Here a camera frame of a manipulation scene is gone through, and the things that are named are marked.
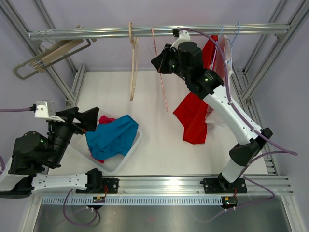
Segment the magenta t shirt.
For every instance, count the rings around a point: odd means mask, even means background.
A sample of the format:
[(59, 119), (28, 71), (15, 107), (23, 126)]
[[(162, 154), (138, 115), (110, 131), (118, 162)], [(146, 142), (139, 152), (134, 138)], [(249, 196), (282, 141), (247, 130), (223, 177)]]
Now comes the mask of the magenta t shirt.
[(102, 164), (107, 158), (115, 155), (111, 149), (112, 132), (109, 126), (113, 121), (115, 121), (115, 118), (102, 115), (96, 130), (86, 133), (86, 142), (91, 157)]

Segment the beige plastic hanger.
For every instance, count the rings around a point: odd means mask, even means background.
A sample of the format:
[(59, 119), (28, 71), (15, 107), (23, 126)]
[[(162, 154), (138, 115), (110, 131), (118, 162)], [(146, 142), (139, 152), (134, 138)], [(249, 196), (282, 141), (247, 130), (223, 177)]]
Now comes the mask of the beige plastic hanger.
[(128, 35), (132, 46), (132, 62), (131, 62), (131, 82), (130, 82), (130, 101), (133, 101), (135, 95), (138, 65), (139, 65), (139, 39), (133, 36), (132, 22), (128, 25)]

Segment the pink hanger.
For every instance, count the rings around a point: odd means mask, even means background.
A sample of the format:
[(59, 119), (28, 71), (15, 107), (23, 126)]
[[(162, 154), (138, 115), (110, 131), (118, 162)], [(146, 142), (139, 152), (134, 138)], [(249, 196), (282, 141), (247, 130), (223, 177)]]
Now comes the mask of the pink hanger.
[[(155, 50), (155, 54), (156, 56), (158, 56), (158, 51), (157, 51), (157, 46), (156, 46), (156, 40), (155, 40), (155, 33), (154, 33), (154, 29), (152, 27), (150, 27), (151, 33), (152, 33), (152, 38), (153, 38), (153, 42), (154, 42), (154, 50)], [(165, 93), (165, 87), (164, 87), (164, 82), (163, 82), (163, 78), (162, 78), (162, 74), (159, 73), (160, 75), (160, 82), (161, 82), (161, 87), (162, 87), (162, 92), (163, 92), (163, 97), (164, 97), (164, 103), (165, 103), (165, 108), (166, 111), (169, 111), (168, 108), (168, 103), (167, 103), (167, 98), (166, 98), (166, 93)]]

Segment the blue t shirt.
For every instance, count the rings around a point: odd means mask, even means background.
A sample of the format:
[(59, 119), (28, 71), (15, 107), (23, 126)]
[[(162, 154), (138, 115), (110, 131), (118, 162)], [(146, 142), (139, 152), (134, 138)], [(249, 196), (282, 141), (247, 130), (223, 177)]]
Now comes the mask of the blue t shirt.
[(111, 149), (117, 154), (126, 156), (133, 146), (139, 128), (138, 123), (129, 115), (115, 118), (111, 124), (112, 144)]

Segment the red t shirt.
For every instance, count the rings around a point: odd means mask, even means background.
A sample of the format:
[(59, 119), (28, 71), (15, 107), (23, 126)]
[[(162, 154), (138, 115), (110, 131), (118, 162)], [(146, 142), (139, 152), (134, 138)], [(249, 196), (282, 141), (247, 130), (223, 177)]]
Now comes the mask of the red t shirt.
[(207, 136), (206, 115), (209, 106), (190, 92), (173, 114), (183, 126), (183, 140), (193, 145), (203, 144)]

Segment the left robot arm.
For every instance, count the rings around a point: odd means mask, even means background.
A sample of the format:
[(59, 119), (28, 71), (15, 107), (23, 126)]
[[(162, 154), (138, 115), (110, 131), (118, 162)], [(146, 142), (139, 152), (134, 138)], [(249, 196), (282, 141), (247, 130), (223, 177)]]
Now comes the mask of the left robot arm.
[(79, 112), (78, 107), (43, 116), (48, 136), (29, 131), (16, 138), (13, 154), (0, 172), (0, 196), (23, 199), (44, 190), (71, 190), (76, 193), (98, 193), (103, 190), (102, 172), (94, 168), (83, 174), (52, 177), (43, 175), (46, 168), (61, 167), (61, 160), (73, 135), (94, 132), (99, 108)]

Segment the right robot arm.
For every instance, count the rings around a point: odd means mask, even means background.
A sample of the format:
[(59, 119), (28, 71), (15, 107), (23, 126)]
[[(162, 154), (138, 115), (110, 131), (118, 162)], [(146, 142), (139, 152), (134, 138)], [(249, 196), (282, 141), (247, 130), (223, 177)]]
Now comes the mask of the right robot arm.
[(151, 64), (159, 73), (173, 73), (184, 80), (190, 92), (213, 108), (233, 132), (238, 143), (229, 151), (230, 160), (218, 176), (219, 188), (224, 192), (231, 191), (244, 168), (272, 136), (271, 129), (255, 124), (233, 103), (220, 76), (203, 67), (202, 51), (195, 42), (183, 42), (177, 48), (166, 44)]

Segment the white t shirt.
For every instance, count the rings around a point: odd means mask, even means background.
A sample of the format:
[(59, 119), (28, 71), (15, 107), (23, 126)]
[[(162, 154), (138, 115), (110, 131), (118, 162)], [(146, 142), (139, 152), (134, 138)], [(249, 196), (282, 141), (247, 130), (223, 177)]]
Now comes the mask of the white t shirt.
[[(224, 58), (222, 58), (220, 52), (218, 51), (218, 48), (213, 44), (213, 42), (208, 40), (206, 45), (202, 49), (204, 68), (214, 70), (226, 85), (224, 62), (227, 68), (229, 81), (231, 75), (233, 74), (230, 42), (225, 35), (212, 35), (211, 38), (213, 38), (218, 43), (219, 48), (223, 52)], [(222, 127), (225, 125), (224, 121), (210, 106), (208, 106), (207, 109), (205, 122), (207, 124), (215, 124)]]

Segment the beige empty hanger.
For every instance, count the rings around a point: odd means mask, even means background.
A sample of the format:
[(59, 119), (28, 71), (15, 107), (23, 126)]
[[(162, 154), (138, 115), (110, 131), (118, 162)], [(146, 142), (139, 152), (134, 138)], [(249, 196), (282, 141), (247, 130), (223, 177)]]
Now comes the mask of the beige empty hanger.
[(42, 56), (31, 61), (29, 65), (35, 71), (43, 73), (48, 67), (90, 47), (96, 41), (97, 39), (60, 40), (46, 49)]

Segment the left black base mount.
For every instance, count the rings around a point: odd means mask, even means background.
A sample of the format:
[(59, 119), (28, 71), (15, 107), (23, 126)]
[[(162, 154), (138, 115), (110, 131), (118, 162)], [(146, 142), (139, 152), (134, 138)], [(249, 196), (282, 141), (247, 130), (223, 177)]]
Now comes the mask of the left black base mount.
[(103, 178), (103, 179), (89, 179), (85, 190), (76, 190), (77, 194), (117, 194), (119, 188), (118, 178)]

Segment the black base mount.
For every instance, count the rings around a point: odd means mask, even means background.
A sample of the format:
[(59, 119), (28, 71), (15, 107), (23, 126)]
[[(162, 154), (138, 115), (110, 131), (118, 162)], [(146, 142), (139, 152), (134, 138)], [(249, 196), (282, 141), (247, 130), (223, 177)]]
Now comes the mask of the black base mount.
[(233, 183), (227, 182), (225, 179), (204, 178), (200, 181), (206, 194), (232, 194), (247, 193), (247, 187), (244, 178), (238, 178)]
[(103, 179), (89, 179), (85, 190), (76, 190), (77, 194), (117, 194), (119, 188), (118, 178), (103, 178)]

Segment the aluminium hanging rail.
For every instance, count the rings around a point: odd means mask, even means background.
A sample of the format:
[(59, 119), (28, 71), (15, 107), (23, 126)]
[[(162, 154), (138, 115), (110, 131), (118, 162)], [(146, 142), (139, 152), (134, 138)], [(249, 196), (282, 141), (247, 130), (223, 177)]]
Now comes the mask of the aluminium hanging rail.
[[(193, 30), (192, 34), (197, 35), (196, 31), (205, 34), (220, 34), (222, 25), (202, 25), (202, 26), (156, 26), (155, 36), (172, 36), (173, 29)], [(223, 34), (235, 35), (237, 32), (237, 23), (232, 25), (223, 25)], [(286, 34), (290, 29), (288, 23), (265, 23), (265, 24), (241, 24), (239, 35), (247, 34)], [(126, 38), (128, 37), (128, 26), (124, 28), (75, 28), (75, 29), (45, 29), (29, 31), (27, 36), (32, 41), (48, 40), (69, 40), (69, 39), (101, 39), (101, 38)], [(150, 27), (133, 26), (134, 37), (151, 37)]]

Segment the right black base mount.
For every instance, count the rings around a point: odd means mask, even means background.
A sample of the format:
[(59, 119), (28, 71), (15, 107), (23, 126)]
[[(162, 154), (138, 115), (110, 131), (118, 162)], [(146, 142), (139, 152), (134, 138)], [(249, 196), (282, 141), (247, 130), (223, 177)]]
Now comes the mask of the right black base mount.
[(233, 183), (227, 182), (225, 179), (204, 178), (200, 181), (206, 194), (232, 194), (247, 193), (247, 187), (244, 178), (238, 178)]

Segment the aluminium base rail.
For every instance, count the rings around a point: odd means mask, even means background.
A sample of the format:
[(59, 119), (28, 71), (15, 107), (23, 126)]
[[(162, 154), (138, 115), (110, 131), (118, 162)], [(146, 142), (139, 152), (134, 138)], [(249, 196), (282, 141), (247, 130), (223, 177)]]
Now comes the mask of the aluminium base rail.
[[(213, 176), (103, 176), (87, 175), (51, 176), (38, 175), (33, 180), (34, 194), (67, 193), (70, 189), (85, 190), (89, 179), (118, 178), (117, 195), (132, 196), (193, 196), (206, 194), (200, 181)], [(285, 176), (244, 176), (249, 195), (265, 195), (273, 192), (276, 195), (291, 195), (292, 187)], [(208, 194), (229, 196), (232, 194)]]

